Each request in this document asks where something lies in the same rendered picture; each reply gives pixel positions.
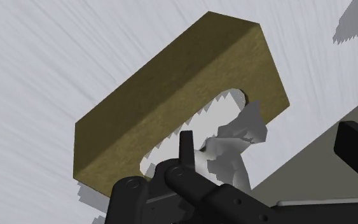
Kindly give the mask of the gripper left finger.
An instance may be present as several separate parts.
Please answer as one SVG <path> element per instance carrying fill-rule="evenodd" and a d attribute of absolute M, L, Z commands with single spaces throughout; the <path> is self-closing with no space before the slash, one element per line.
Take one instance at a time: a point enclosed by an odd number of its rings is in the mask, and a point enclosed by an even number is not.
<path fill-rule="evenodd" d="M 195 171 L 193 133 L 182 131 L 179 157 L 148 181 L 129 176 L 112 189 L 104 224 L 279 224 L 276 212 L 235 187 Z"/>

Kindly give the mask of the white tissue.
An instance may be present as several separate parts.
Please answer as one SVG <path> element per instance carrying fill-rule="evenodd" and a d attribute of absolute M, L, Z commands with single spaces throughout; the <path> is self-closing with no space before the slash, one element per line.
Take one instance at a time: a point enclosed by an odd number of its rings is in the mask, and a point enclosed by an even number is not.
<path fill-rule="evenodd" d="M 251 193 L 249 175 L 242 153 L 251 145 L 266 141 L 268 129 L 260 114 L 260 103 L 250 102 L 217 135 L 205 140 L 195 151 L 195 170 L 215 184 L 229 184 Z"/>

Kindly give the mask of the olive tissue box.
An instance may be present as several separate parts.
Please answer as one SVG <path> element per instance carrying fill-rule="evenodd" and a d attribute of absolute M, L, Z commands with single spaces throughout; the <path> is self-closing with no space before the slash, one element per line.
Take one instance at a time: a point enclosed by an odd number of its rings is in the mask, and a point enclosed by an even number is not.
<path fill-rule="evenodd" d="M 258 101 L 264 122 L 289 107 L 258 23 L 207 12 L 75 124 L 74 179 L 110 195 L 142 157 L 221 92 Z"/>

